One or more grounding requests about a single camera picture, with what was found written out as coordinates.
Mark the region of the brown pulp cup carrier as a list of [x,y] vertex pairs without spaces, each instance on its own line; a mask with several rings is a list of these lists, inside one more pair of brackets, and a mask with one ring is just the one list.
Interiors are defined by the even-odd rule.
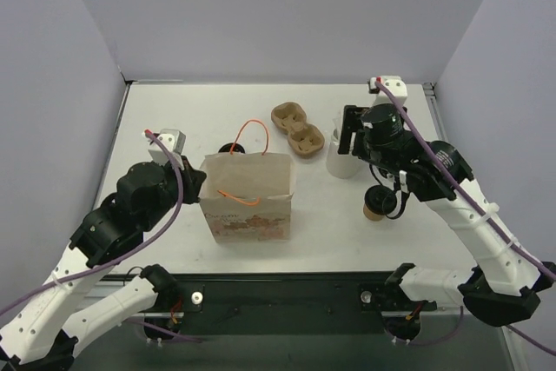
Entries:
[[271,120],[287,137],[289,147],[299,157],[314,157],[324,148],[324,135],[308,122],[307,114],[299,103],[285,102],[277,105],[271,111]]

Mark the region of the beige paper takeout bag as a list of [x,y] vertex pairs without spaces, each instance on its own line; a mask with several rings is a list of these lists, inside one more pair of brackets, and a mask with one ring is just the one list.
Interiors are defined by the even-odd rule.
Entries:
[[216,242],[278,242],[291,234],[295,165],[288,154],[272,153],[269,131],[255,153],[207,155],[200,206]]

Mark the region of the brown paper coffee cup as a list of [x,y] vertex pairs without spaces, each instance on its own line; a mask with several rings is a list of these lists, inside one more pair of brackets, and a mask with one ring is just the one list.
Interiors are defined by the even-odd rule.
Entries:
[[363,205],[363,214],[372,222],[379,222],[385,217],[383,206],[375,202],[365,202]]

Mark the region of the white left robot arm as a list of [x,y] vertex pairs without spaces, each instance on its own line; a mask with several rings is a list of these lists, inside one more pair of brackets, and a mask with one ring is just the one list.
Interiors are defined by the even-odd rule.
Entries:
[[144,233],[167,213],[198,203],[206,178],[184,156],[132,166],[115,192],[83,218],[44,289],[24,297],[21,312],[2,327],[5,369],[67,370],[92,341],[130,316],[173,307],[180,298],[177,281],[159,264],[142,268],[86,309],[78,306],[124,256],[142,249]]

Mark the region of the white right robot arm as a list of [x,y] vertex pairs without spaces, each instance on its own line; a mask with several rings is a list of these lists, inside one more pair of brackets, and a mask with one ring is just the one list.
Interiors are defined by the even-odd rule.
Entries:
[[458,305],[493,327],[530,319],[539,293],[554,282],[555,265],[528,254],[503,225],[459,151],[441,140],[419,140],[391,103],[343,110],[339,154],[351,154],[394,181],[402,200],[414,195],[458,236],[476,262],[463,270],[404,263],[385,287],[387,302]]

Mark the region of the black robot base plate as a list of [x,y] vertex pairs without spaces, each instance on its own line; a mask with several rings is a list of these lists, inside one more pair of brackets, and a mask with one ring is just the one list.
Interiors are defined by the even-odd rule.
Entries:
[[207,340],[221,335],[372,335],[407,315],[434,311],[434,302],[410,301],[389,282],[390,272],[180,274],[181,298],[149,310],[144,330],[165,340],[164,328]]

